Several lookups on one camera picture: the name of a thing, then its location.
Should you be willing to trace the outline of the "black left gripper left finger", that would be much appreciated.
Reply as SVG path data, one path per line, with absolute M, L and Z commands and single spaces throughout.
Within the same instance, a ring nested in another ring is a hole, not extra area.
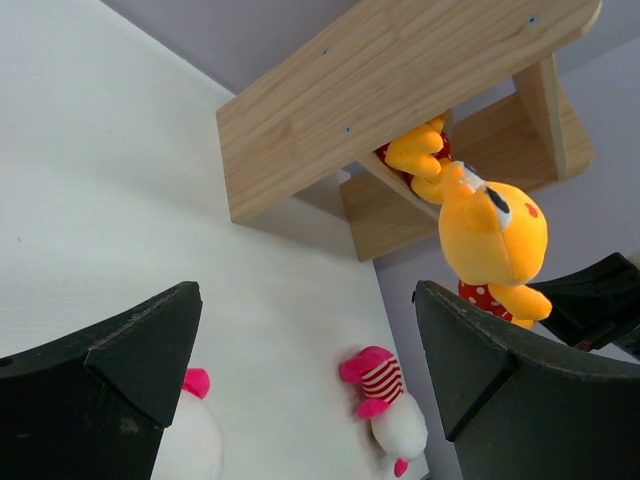
M 181 282 L 1 360 L 4 479 L 148 479 L 174 418 L 202 310 Z

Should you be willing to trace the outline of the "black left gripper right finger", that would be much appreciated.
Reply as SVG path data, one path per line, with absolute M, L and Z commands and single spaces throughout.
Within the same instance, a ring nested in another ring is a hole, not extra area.
M 464 478 L 638 478 L 638 365 L 500 320 L 432 281 L 413 301 Z

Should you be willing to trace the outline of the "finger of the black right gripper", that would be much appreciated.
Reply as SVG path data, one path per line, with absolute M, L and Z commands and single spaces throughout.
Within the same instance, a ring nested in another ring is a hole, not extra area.
M 541 324 L 565 344 L 580 350 L 610 343 L 639 348 L 639 267 L 622 254 L 531 287 L 552 303 Z

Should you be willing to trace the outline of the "orange bear polka dot toy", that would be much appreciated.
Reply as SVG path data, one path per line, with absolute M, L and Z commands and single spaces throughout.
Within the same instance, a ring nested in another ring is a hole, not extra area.
M 442 113 L 375 150 L 388 167 L 412 176 L 413 182 L 437 185 L 452 161 Z

